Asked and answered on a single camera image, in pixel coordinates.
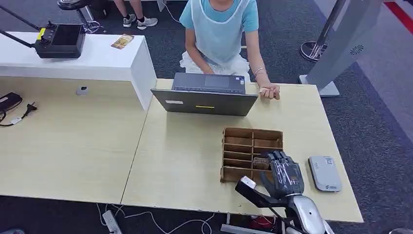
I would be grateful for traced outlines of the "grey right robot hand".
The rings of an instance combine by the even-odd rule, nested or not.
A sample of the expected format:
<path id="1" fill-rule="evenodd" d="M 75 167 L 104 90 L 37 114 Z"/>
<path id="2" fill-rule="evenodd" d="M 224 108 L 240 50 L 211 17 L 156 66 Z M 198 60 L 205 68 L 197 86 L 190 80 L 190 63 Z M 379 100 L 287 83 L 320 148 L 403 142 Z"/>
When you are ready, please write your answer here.
<path id="1" fill-rule="evenodd" d="M 272 198 L 303 194 L 304 182 L 298 163 L 283 151 L 267 151 L 261 156 L 269 160 L 272 180 L 264 172 L 260 173 L 260 179 Z"/>

